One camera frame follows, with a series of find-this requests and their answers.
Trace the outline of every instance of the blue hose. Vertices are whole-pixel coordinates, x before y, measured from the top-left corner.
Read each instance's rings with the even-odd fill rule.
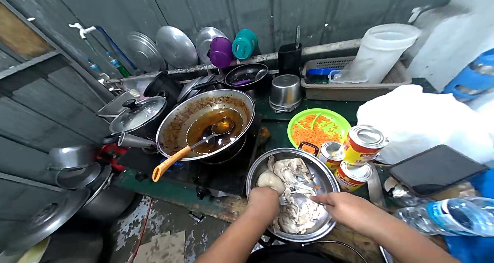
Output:
[[[113,39],[105,32],[105,30],[103,30],[102,27],[100,26],[95,26],[95,28],[99,31],[101,31],[101,33],[103,34],[103,36],[106,38],[106,40],[108,40],[108,42],[114,46],[114,48],[120,53],[120,55],[125,59],[127,60],[128,64],[130,64],[130,66],[136,70],[137,67],[127,58],[127,56],[120,50],[120,48],[117,46],[117,44],[115,44],[115,42],[113,41]]]

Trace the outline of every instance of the hand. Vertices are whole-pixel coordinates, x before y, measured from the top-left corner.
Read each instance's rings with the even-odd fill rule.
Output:
[[[254,214],[266,226],[271,224],[280,210],[278,192],[269,187],[257,187],[250,191],[245,214]]]
[[[329,193],[311,199],[326,204],[326,210],[335,221],[369,237],[373,237],[386,223],[398,221],[374,204],[351,193]]]

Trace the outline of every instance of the frying pan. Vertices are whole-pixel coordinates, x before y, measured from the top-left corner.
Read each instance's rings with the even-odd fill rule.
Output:
[[[252,124],[255,106],[252,98],[244,92],[232,89],[216,89],[190,98],[166,116],[156,134],[158,151],[166,158],[170,158],[187,146],[187,132],[191,125],[204,114],[220,108],[234,109],[240,113],[243,122],[240,134],[230,143],[214,152],[202,154],[192,150],[182,158],[182,161],[206,159],[228,150]]]
[[[241,90],[241,91],[249,91],[251,89],[256,89],[256,88],[261,87],[261,85],[265,81],[268,80],[266,78],[268,75],[265,75],[264,77],[258,79],[257,81],[250,82],[247,84],[234,85],[234,83],[242,81],[242,80],[247,80],[247,79],[254,80],[257,72],[259,72],[262,69],[268,70],[268,67],[264,64],[261,64],[261,63],[243,64],[243,65],[238,66],[237,68],[234,68],[232,71],[230,71],[226,75],[225,80],[223,80],[223,81],[211,81],[209,83],[202,83],[202,84],[199,84],[199,85],[192,87],[192,89],[193,90],[205,89],[206,87],[208,87],[210,85],[222,84],[227,89],[237,89],[237,90]]]

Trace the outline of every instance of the green plate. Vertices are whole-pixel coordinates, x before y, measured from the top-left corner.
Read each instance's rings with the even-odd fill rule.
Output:
[[[311,115],[311,114],[315,114],[315,115],[320,114],[320,115],[330,119],[336,125],[338,125],[338,128],[333,129],[332,133],[333,134],[334,133],[340,134],[342,138],[346,137],[346,134],[348,134],[348,131],[351,128],[350,123],[348,123],[348,121],[346,121],[346,119],[343,116],[341,116],[340,114],[338,114],[334,111],[330,111],[327,109],[308,109],[305,111],[301,111],[298,114],[296,114],[290,120],[290,123],[288,123],[288,129],[287,129],[288,139],[290,139],[290,142],[293,144],[293,146],[295,146],[295,148],[298,148],[298,145],[295,143],[295,141],[292,138],[293,126],[297,125],[297,123],[300,120],[303,120],[307,115]],[[328,125],[326,127],[323,127],[322,129],[324,132],[327,133],[328,130],[331,128],[332,128],[332,125]]]

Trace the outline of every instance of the ladle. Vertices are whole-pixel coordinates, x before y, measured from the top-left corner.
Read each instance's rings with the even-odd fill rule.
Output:
[[[207,142],[208,140],[230,132],[233,127],[235,127],[235,122],[229,118],[229,117],[224,117],[220,120],[218,120],[212,127],[211,127],[211,132],[213,132],[212,135],[205,137],[204,139],[200,140],[196,144],[192,146],[185,146],[181,150],[179,150],[177,153],[173,154],[170,158],[164,160],[161,164],[159,164],[157,167],[155,167],[153,171],[153,181],[157,182],[159,178],[163,175],[165,171],[168,170],[168,168],[173,165],[176,161],[179,159],[182,159],[185,155],[187,155],[189,152],[192,151],[195,147]]]

